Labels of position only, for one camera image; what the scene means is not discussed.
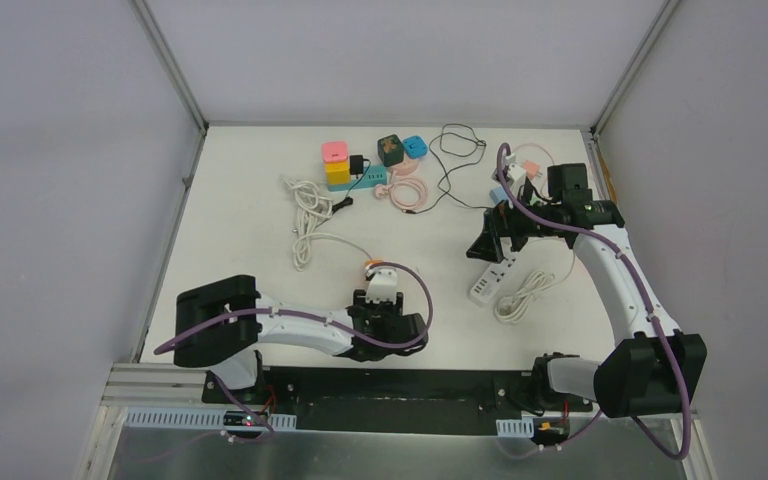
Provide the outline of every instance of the power strip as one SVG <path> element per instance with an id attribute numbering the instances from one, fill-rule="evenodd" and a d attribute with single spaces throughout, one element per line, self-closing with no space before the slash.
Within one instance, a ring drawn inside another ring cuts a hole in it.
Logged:
<path id="1" fill-rule="evenodd" d="M 491 263 L 481 278 L 469 289 L 469 299 L 479 307 L 485 307 L 499 293 L 506 277 L 516 266 L 516 254 L 507 252 L 501 263 Z"/>

